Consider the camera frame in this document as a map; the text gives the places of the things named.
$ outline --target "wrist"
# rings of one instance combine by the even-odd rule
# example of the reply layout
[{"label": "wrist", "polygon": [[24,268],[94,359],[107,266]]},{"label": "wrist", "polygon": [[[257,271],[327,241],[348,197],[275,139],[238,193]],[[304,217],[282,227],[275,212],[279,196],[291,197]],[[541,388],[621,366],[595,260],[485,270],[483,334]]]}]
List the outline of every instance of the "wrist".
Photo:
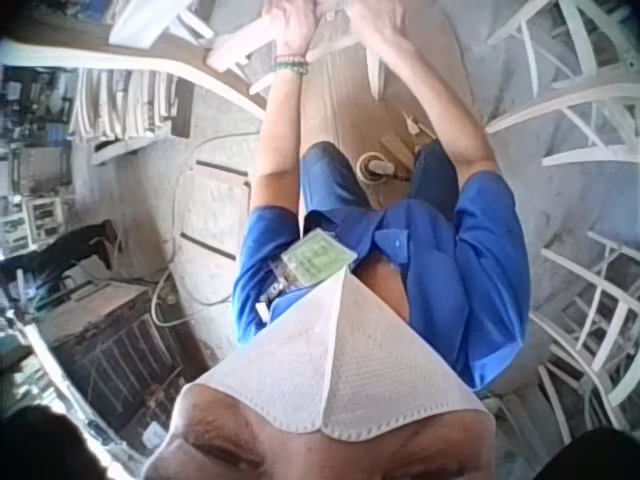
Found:
[{"label": "wrist", "polygon": [[277,57],[299,56],[305,58],[307,56],[308,47],[293,47],[290,45],[276,45]]},{"label": "wrist", "polygon": [[417,55],[413,44],[399,33],[390,35],[380,42],[379,55],[387,64],[394,61]]}]

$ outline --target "id card holder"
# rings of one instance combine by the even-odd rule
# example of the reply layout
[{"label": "id card holder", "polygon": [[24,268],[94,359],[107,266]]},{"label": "id card holder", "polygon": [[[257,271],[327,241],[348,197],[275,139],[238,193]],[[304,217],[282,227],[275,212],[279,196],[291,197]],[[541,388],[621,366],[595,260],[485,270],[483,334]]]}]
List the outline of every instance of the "id card holder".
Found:
[{"label": "id card holder", "polygon": [[292,290],[309,288],[324,282],[350,265],[357,254],[344,247],[321,229],[316,229],[293,244],[272,262],[276,282],[260,297],[258,312],[265,323],[265,313],[273,302]]}]

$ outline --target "hair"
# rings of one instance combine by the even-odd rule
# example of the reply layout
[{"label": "hair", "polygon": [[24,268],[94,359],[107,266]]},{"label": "hair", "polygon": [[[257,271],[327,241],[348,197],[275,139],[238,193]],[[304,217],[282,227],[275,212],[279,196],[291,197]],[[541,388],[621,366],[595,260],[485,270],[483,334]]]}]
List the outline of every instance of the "hair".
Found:
[{"label": "hair", "polygon": [[44,406],[24,407],[2,420],[0,452],[5,480],[107,478],[80,429]]}]

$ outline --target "blue shirt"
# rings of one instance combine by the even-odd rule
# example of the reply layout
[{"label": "blue shirt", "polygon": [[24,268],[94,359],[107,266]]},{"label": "blue shirt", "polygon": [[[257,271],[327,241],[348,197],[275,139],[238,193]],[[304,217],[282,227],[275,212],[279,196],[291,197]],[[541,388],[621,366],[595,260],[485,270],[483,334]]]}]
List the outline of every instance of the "blue shirt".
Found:
[{"label": "blue shirt", "polygon": [[[454,223],[421,200],[385,211],[345,207],[310,212],[315,228],[356,252],[357,267],[378,251],[401,273],[409,301],[409,326],[473,389],[486,386],[520,349],[529,312],[530,279],[522,227],[513,194],[500,175],[470,178]],[[239,345],[266,328],[256,303],[275,282],[270,262],[300,239],[296,216],[280,207],[254,210],[233,288]],[[290,292],[271,306],[271,321],[309,292]]]}]

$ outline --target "blue shorts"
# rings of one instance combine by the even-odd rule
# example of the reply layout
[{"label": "blue shorts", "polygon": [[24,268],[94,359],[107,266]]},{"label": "blue shorts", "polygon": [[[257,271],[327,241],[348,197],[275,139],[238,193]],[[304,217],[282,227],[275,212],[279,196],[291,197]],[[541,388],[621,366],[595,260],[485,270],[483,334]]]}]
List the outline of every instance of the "blue shorts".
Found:
[{"label": "blue shorts", "polygon": [[[320,142],[309,148],[300,162],[300,182],[309,212],[371,208],[349,160],[333,143]],[[416,157],[409,198],[429,203],[453,221],[459,194],[458,175],[440,142],[425,145]]]}]

